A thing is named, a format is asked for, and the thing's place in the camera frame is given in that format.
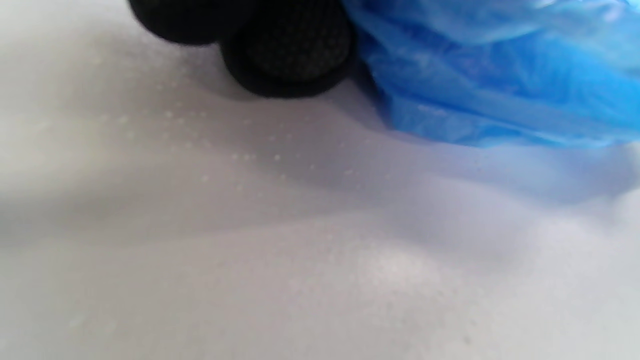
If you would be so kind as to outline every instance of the blue plastic bag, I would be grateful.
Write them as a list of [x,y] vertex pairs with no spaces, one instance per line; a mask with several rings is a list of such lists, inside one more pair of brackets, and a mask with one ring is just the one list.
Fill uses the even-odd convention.
[[395,128],[473,146],[640,139],[637,0],[344,0]]

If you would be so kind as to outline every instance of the black mesh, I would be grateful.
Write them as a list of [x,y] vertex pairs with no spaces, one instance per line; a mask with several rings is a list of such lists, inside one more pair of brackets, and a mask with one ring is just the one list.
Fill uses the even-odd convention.
[[237,40],[267,75],[300,82],[342,65],[353,36],[340,1],[267,0]]

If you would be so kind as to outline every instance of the white speck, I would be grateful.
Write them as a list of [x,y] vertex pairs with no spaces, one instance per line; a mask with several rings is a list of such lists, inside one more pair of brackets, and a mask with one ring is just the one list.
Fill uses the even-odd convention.
[[84,317],[84,315],[76,315],[71,320],[69,320],[69,327],[82,326],[82,324],[84,324],[85,320],[86,320],[86,318]]

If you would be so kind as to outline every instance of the black textured cap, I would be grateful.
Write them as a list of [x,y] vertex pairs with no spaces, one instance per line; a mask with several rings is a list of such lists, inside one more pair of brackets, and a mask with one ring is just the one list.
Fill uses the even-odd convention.
[[253,16],[257,0],[129,0],[151,33],[184,45],[208,45],[230,37]]
[[264,97],[308,97],[343,80],[356,62],[356,35],[340,0],[264,0],[222,43],[225,63]]

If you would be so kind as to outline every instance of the black rubber foot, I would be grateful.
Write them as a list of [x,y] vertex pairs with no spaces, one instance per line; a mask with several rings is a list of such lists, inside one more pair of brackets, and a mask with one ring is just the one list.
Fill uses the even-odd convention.
[[209,45],[244,26],[257,0],[129,0],[129,5],[156,36],[182,45]]
[[358,59],[356,33],[340,0],[265,0],[221,50],[240,85],[277,98],[330,90]]

